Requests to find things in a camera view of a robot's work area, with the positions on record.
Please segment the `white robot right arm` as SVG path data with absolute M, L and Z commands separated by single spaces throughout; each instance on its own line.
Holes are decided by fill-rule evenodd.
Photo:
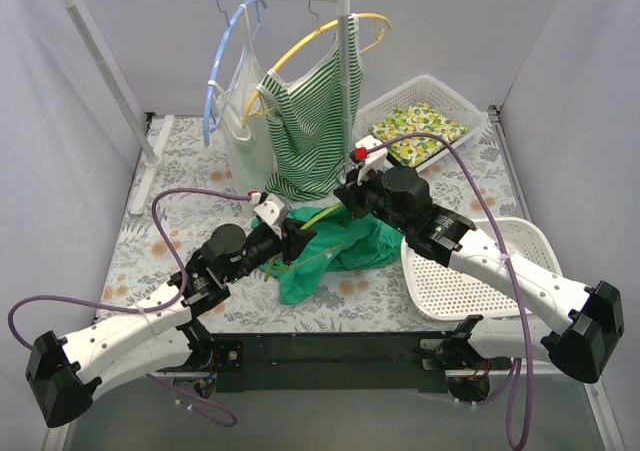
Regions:
M 356 219 L 372 215 L 399 231 L 419 256 L 475 278 L 520 301 L 537 323 L 527 332 L 487 318 L 467 318 L 452 344 L 454 360 L 475 368 L 486 358 L 532 358 L 595 383 L 624 333 L 622 297 L 610 283 L 567 279 L 500 247 L 470 219 L 435 204 L 428 183 L 410 168 L 352 170 L 334 191 Z

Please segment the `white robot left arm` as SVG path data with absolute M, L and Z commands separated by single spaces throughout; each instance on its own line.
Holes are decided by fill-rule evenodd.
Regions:
M 46 425 L 70 423 L 100 396 L 148 373 L 217 370 L 224 359 L 199 316 L 229 297 L 231 283 L 271 258 L 295 261 L 315 235 L 291 218 L 276 227 L 261 222 L 250 233 L 221 225 L 195 250 L 185 273 L 172 275 L 125 313 L 62 337 L 52 331 L 39 336 L 26 380 Z

